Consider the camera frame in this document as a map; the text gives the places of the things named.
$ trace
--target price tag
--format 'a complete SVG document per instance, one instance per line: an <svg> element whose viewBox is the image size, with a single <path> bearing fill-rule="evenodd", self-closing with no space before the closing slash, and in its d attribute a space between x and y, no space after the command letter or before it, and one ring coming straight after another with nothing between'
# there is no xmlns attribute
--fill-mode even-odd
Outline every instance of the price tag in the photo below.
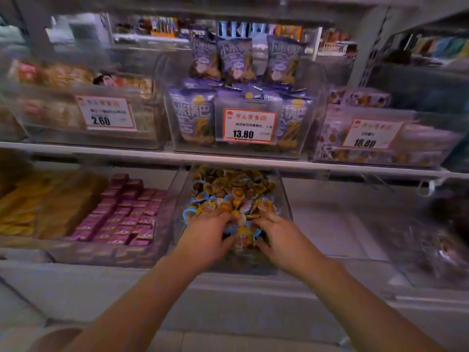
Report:
<svg viewBox="0 0 469 352"><path fill-rule="evenodd" d="M89 130L137 131L126 99L77 95L75 100Z"/></svg>
<svg viewBox="0 0 469 352"><path fill-rule="evenodd" d="M270 143L276 118L276 112L227 108L223 112L223 140Z"/></svg>
<svg viewBox="0 0 469 352"><path fill-rule="evenodd" d="M343 147L388 149L403 122L354 119Z"/></svg>

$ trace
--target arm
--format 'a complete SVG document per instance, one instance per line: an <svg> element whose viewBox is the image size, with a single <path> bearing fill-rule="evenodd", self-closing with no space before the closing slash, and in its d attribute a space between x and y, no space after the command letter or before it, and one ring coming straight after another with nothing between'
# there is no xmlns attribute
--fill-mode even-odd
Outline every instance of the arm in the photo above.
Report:
<svg viewBox="0 0 469 352"><path fill-rule="evenodd" d="M320 252L292 222L267 213L255 224L270 245L256 241L278 266L304 281L360 352L442 352L444 349L375 296L336 260Z"/></svg>
<svg viewBox="0 0 469 352"><path fill-rule="evenodd" d="M202 214L178 246L78 335L66 352L144 352L188 285L223 257L235 236L222 242L229 213Z"/></svg>

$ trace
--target right hand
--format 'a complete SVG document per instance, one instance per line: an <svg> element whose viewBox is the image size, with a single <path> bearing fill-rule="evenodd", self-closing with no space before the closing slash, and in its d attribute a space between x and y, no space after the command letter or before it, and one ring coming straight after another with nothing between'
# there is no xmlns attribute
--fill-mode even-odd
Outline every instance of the right hand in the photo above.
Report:
<svg viewBox="0 0 469 352"><path fill-rule="evenodd" d="M297 278L304 278L318 259L325 259L293 222L275 213L264 213L252 223L265 230L270 241L269 246L260 238L256 245L275 265Z"/></svg>

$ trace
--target tiled floor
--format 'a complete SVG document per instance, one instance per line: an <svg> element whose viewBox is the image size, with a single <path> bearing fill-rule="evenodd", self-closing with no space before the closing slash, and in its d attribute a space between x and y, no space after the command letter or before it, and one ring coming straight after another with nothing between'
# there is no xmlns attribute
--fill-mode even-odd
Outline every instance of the tiled floor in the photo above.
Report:
<svg viewBox="0 0 469 352"><path fill-rule="evenodd" d="M1 352L25 352L40 328L12 328L0 334ZM273 338L159 331L147 352L339 352L337 346Z"/></svg>

